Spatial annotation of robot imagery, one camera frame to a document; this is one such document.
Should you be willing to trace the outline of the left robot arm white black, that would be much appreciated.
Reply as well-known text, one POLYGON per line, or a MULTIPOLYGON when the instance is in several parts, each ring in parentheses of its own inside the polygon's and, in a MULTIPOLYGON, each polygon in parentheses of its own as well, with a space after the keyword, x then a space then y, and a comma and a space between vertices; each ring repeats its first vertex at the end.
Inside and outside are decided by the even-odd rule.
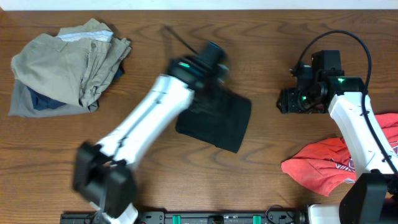
POLYGON ((133 170, 179 114, 186 110, 217 114, 227 60, 225 51, 210 41, 200 51, 172 59, 119 126, 96 144, 84 142, 78 148, 72 187, 96 209, 87 223, 136 221, 133 170))

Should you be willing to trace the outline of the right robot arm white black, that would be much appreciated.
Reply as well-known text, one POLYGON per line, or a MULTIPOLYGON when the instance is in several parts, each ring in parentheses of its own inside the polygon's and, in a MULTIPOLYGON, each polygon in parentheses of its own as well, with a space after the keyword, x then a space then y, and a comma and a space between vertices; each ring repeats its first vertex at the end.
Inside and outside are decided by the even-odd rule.
POLYGON ((338 205, 307 208, 307 223, 397 223, 397 154, 371 108, 366 79, 347 77, 337 50, 312 54, 290 70, 295 88, 281 91, 281 113, 328 113, 338 125, 356 169, 357 181, 338 205))

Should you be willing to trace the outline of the black polo shirt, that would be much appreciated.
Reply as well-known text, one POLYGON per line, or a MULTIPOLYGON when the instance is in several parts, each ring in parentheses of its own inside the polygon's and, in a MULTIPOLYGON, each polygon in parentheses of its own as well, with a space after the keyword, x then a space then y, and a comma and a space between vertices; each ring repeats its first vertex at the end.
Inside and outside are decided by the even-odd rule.
POLYGON ((237 153, 251 116, 251 100, 222 86, 207 88, 179 114, 178 133, 237 153))

